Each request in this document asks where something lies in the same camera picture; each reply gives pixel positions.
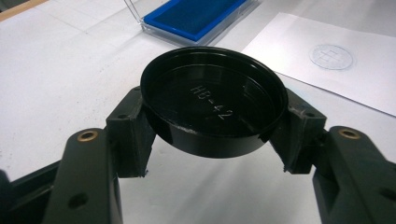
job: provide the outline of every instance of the white tabletop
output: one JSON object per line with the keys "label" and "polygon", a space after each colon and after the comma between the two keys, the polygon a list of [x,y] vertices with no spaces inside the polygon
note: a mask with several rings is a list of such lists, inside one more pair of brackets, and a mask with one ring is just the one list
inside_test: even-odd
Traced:
{"label": "white tabletop", "polygon": [[[278,12],[396,37],[392,0],[277,0],[263,1],[216,46],[241,51]],[[71,134],[104,128],[146,65],[175,48],[142,33],[122,0],[50,0],[1,21],[0,169],[15,180],[59,160]],[[326,129],[358,129],[396,161],[396,118],[280,78],[328,117]],[[157,137],[147,177],[120,180],[124,223],[319,223],[313,171],[283,173],[269,144],[211,160]]]}

